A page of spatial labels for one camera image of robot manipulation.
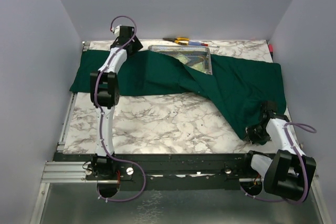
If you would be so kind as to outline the dark green surgical cloth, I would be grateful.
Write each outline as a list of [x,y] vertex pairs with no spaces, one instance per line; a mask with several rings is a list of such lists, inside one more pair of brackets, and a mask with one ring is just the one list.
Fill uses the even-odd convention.
[[128,59],[118,73],[122,96],[192,92],[211,100],[240,139],[259,122],[260,107],[275,102],[279,113],[287,103],[278,63],[211,55],[212,74],[194,70],[177,59],[144,50]]

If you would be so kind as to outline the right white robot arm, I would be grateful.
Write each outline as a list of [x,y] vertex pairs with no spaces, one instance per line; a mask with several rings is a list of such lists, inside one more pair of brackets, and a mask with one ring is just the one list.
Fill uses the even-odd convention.
[[250,151],[247,161],[241,164],[241,171],[246,177],[259,174],[266,193],[300,204],[308,197],[316,161],[307,156],[295,141],[291,126],[313,134],[317,132],[310,125],[290,122],[286,115],[277,112],[276,102],[264,101],[260,106],[259,123],[246,129],[247,137],[254,144],[271,141],[277,152],[270,157]]

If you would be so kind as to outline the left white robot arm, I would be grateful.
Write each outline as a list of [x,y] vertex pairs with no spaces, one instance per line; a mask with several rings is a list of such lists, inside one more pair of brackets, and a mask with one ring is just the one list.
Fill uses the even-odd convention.
[[90,99],[96,108],[97,140],[95,154],[105,157],[114,153],[112,124],[120,92],[118,72],[128,58],[143,48],[136,37],[135,27],[117,26],[111,31],[116,35],[104,64],[90,73]]

